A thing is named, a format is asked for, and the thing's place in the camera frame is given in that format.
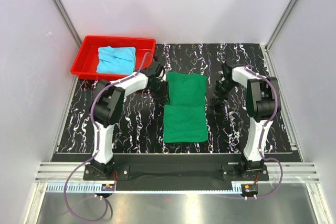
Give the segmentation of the green t-shirt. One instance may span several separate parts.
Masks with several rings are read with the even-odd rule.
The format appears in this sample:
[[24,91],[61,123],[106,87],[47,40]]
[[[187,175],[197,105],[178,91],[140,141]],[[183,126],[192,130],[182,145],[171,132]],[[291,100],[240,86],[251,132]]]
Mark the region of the green t-shirt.
[[207,77],[170,72],[169,103],[164,106],[163,141],[199,143],[208,140],[206,123]]

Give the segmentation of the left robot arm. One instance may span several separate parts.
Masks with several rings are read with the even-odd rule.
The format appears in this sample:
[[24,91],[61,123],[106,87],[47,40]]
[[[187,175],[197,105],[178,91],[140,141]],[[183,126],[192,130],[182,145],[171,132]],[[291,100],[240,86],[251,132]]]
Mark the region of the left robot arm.
[[121,118],[124,98],[148,89],[154,101],[169,103],[169,84],[164,66],[153,61],[148,68],[138,70],[117,81],[98,82],[90,117],[94,128],[94,151],[86,173],[107,180],[113,175],[113,130]]

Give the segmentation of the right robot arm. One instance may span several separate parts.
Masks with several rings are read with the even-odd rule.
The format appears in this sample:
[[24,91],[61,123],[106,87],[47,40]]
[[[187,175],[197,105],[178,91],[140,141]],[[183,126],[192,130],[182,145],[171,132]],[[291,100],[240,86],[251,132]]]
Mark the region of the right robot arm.
[[241,160],[230,172],[250,180],[265,170],[265,146],[268,131],[281,111],[279,82],[276,77],[265,77],[253,72],[250,66],[221,65],[222,74],[216,81],[210,108],[216,109],[228,99],[229,92],[238,86],[246,89],[246,111],[250,119],[248,139]]

